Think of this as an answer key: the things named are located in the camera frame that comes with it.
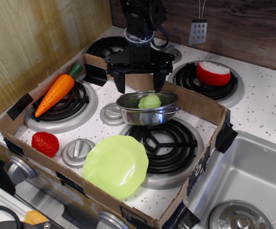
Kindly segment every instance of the yellow object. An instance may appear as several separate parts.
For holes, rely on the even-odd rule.
[[[159,97],[155,94],[149,94],[140,99],[138,107],[140,109],[149,109],[149,108],[160,107],[160,105],[161,105],[161,101]]]
[[[28,211],[27,215],[25,216],[25,219],[23,222],[29,223],[31,225],[39,224],[39,223],[44,223],[48,221],[47,217],[42,215],[40,212],[33,210],[33,211]]]
[[[83,178],[108,194],[130,196],[146,177],[149,159],[144,146],[131,136],[100,141],[86,156]]]

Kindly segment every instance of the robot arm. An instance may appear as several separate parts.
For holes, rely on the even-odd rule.
[[[119,92],[125,93],[125,74],[152,73],[156,92],[162,90],[166,76],[172,72],[174,55],[153,49],[150,44],[155,31],[165,33],[161,24],[167,19],[167,10],[161,0],[121,0],[127,21],[124,31],[128,47],[105,58],[107,72],[114,77]]]

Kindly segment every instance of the black tape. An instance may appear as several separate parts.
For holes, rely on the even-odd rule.
[[[228,110],[222,129],[220,130],[215,142],[216,149],[222,153],[226,152],[234,142],[235,137],[238,135],[238,133],[232,129],[232,126],[233,125],[230,123],[230,110]]]
[[[163,225],[163,229],[191,229],[200,222],[185,205],[181,202],[170,219]]]
[[[14,121],[31,102],[33,98],[27,93],[7,111],[7,114]]]
[[[85,63],[85,68],[86,68],[86,76],[83,79],[84,81],[93,83],[99,86],[104,86],[104,84],[108,81],[105,69],[102,69],[87,63]]]
[[[204,173],[206,171],[207,161],[210,158],[210,149],[211,149],[211,146],[209,146],[206,149],[205,154],[199,160],[198,164],[194,168],[194,171],[189,176],[189,184],[188,184],[188,187],[187,187],[187,195],[188,196],[191,193],[191,191],[192,191],[195,183],[197,182],[200,174]]]
[[[64,176],[63,174],[57,171],[56,171],[56,176],[60,179],[62,185],[69,186],[85,195],[83,188],[77,183],[75,183],[74,181],[70,180],[69,178],[67,178],[66,176]]]
[[[154,229],[154,227],[148,225],[147,221],[139,215],[123,208],[122,206],[120,206],[120,210],[122,217],[125,218],[128,223],[134,225],[137,229]]]
[[[20,148],[19,146],[15,145],[14,143],[10,142],[8,139],[3,138],[3,140],[5,141],[6,146],[8,147],[8,149],[13,153],[16,154],[18,156],[22,156],[24,158],[27,158],[23,152],[23,149]]]

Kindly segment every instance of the pot handle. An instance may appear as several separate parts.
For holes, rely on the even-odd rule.
[[[154,111],[154,113],[161,114],[161,115],[170,115],[170,114],[174,114],[174,113],[178,112],[179,110],[180,110],[180,107],[173,105],[171,112],[158,112],[158,111]]]

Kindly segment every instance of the green ball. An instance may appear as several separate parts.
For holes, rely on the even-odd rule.
[[[149,108],[160,107],[160,105],[161,105],[161,101],[159,97],[155,94],[149,94],[140,99],[138,107],[140,109],[149,109]]]

